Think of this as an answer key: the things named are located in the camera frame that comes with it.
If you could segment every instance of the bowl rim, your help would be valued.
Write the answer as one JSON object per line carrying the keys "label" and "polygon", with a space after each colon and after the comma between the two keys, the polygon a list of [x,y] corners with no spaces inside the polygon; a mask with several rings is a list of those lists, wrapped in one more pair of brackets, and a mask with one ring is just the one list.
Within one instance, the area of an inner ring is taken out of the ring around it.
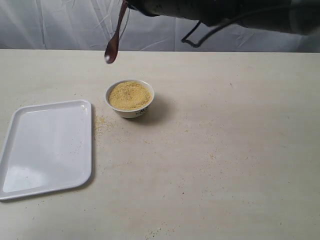
{"label": "bowl rim", "polygon": [[[144,105],[143,107],[140,107],[140,108],[135,109],[135,110],[121,110],[121,109],[119,109],[119,108],[116,108],[116,107],[112,106],[112,105],[110,104],[110,102],[109,102],[110,93],[108,94],[108,92],[111,92],[110,89],[115,88],[117,85],[122,84],[122,83],[127,83],[127,82],[136,82],[136,83],[140,83],[140,84],[149,86],[149,88],[150,88],[150,90],[151,90],[151,92],[150,92],[150,93],[151,93],[151,101],[150,101],[147,105]],[[149,83],[147,83],[147,82],[145,82],[145,81],[142,81],[142,80],[128,79],[128,80],[117,81],[117,82],[113,83],[112,85],[110,85],[110,86],[106,89],[106,92],[105,92],[105,94],[104,94],[104,100],[105,100],[106,104],[107,104],[110,108],[112,108],[113,110],[115,110],[115,111],[118,111],[118,112],[121,112],[121,113],[135,113],[135,112],[139,112],[139,111],[141,111],[141,110],[149,107],[149,105],[154,101],[155,95],[156,95],[155,90],[154,90],[154,88],[153,88]]]}

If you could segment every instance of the yellow powder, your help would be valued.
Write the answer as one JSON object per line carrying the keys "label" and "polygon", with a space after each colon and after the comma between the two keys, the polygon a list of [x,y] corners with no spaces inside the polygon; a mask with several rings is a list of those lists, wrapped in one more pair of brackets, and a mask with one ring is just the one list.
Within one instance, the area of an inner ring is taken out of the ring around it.
{"label": "yellow powder", "polygon": [[114,108],[126,111],[140,109],[150,101],[149,90],[135,81],[118,84],[109,96],[109,102]]}

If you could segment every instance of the white curtain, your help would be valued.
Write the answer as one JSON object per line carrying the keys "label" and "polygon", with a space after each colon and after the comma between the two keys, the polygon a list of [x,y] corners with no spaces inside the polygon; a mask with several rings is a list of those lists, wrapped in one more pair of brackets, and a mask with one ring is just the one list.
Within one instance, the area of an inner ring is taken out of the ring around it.
{"label": "white curtain", "polygon": [[[121,0],[0,0],[0,49],[104,50]],[[299,36],[232,25],[201,48],[180,42],[195,25],[185,19],[127,11],[123,51],[320,52],[320,34]],[[208,31],[201,26],[192,36]]]}

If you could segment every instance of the spoon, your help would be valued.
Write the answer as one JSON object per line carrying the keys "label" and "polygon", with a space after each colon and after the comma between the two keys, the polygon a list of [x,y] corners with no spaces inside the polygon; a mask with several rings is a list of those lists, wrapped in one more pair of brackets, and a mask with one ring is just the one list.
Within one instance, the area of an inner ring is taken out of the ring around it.
{"label": "spoon", "polygon": [[119,50],[120,27],[121,27],[121,23],[124,18],[124,15],[126,13],[127,7],[128,7],[127,1],[124,0],[121,4],[118,24],[116,26],[115,33],[113,37],[110,39],[104,52],[104,60],[107,64],[112,64],[117,58],[118,50]]}

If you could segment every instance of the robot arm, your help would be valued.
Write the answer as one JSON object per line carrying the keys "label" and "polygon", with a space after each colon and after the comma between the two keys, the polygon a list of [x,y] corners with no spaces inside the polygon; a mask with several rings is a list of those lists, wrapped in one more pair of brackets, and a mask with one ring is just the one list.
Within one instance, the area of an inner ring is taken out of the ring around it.
{"label": "robot arm", "polygon": [[320,26],[320,0],[127,0],[127,2],[129,8],[138,10],[146,16],[164,15],[198,20],[208,27],[221,25],[224,21],[261,9],[269,10],[240,17],[235,23],[247,28],[301,35],[311,34]]}

